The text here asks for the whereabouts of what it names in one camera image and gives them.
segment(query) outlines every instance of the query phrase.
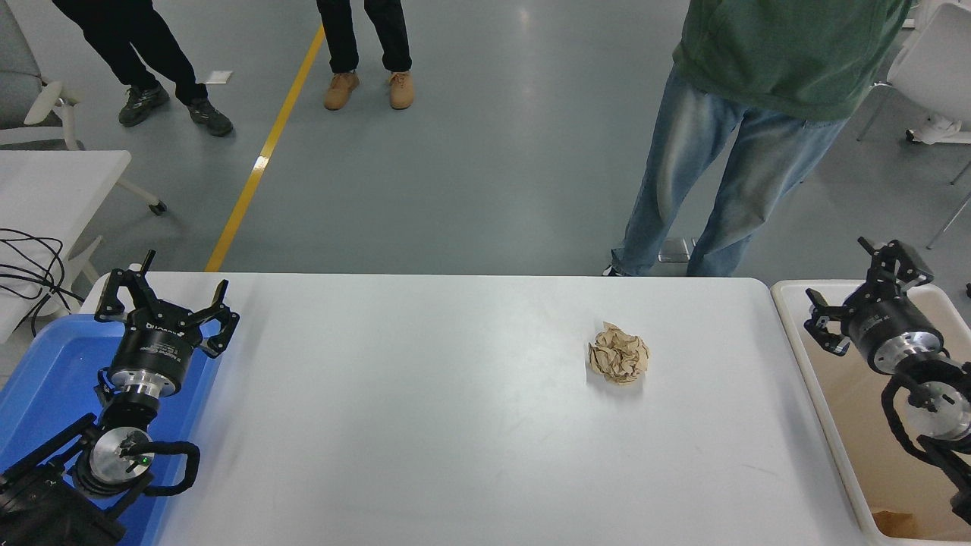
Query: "white plastic tray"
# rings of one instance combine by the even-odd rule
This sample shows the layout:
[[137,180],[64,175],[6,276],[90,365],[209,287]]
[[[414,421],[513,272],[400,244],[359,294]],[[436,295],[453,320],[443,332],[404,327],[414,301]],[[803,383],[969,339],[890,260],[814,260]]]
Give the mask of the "white plastic tray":
[[[937,467],[907,455],[889,431],[880,405],[888,376],[872,371],[856,349],[841,358],[827,353],[803,327],[810,309],[806,288],[818,290],[831,305],[839,305],[861,283],[784,281],[772,287],[856,517],[875,544],[929,546],[945,541],[971,546],[971,526],[951,512],[954,485]],[[971,330],[944,292],[924,286],[908,294],[944,335],[945,347],[954,359],[971,359]],[[881,509],[913,514],[921,538],[882,534],[871,515],[871,510]]]

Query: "blue plastic tray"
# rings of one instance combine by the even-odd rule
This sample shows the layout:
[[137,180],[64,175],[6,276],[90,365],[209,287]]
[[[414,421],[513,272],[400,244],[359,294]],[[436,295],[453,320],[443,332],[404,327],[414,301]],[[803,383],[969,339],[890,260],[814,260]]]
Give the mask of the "blue plastic tray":
[[[204,333],[211,335],[214,331]],[[91,315],[72,315],[45,327],[0,391],[0,472],[49,440],[85,413],[101,414],[94,394],[97,371],[111,364],[124,326],[98,323]],[[158,417],[149,426],[153,440],[189,439],[213,381],[218,358],[196,350],[183,388],[161,399]],[[202,454],[200,473],[205,472]],[[174,485],[182,479],[184,457],[159,457],[151,466],[154,485]],[[189,489],[182,495],[192,495]],[[101,508],[118,496],[95,500]],[[127,529],[124,546],[151,546],[168,497],[141,496],[118,521]]]

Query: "tan boots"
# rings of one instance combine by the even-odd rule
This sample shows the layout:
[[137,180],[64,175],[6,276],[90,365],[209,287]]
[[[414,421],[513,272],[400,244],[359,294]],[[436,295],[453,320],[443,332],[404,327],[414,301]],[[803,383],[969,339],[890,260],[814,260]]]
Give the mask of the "tan boots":
[[[391,108],[404,110],[415,101],[415,85],[412,83],[411,72],[392,72],[387,80],[390,85]],[[323,95],[323,107],[327,110],[340,110],[351,98],[351,91],[360,84],[354,72],[334,74],[330,86]]]
[[330,87],[323,95],[323,107],[327,110],[340,110],[348,103],[353,91],[360,84],[360,80],[354,72],[342,72],[334,74],[330,79]]
[[404,110],[415,101],[415,85],[412,84],[411,72],[392,72],[387,79],[391,85],[391,108]]

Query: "green sweatshirt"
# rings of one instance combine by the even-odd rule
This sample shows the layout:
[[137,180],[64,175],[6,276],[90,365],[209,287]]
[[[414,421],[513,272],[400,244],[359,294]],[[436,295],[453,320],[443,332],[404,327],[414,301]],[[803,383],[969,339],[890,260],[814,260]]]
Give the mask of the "green sweatshirt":
[[698,88],[800,119],[848,118],[912,0],[691,0],[675,67]]

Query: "gray floor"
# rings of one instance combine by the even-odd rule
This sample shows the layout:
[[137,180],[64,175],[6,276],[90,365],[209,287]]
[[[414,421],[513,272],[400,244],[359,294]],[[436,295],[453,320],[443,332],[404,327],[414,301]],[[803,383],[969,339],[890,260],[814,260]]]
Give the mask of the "gray floor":
[[[140,261],[152,248],[156,269],[203,269],[317,30],[314,3],[156,2],[200,78],[234,71],[210,91],[236,124],[225,139],[205,134],[174,101],[121,127],[124,88],[73,23],[50,2],[11,5],[45,74],[84,97],[86,146],[131,151],[127,178],[169,206],[157,218],[114,190],[80,242],[105,235],[95,266]],[[405,2],[418,98],[395,112],[373,27],[354,2],[362,85],[344,110],[325,111],[321,49],[223,270],[598,274],[640,184],[686,6]],[[768,285],[859,278],[868,259],[857,236],[922,249],[971,188],[971,177],[948,185],[971,147],[903,142],[921,116],[903,97],[892,96],[857,142],[874,98],[777,209],[738,276]],[[689,196],[672,236],[698,235],[723,165]],[[966,321],[969,234],[971,213],[922,253]]]

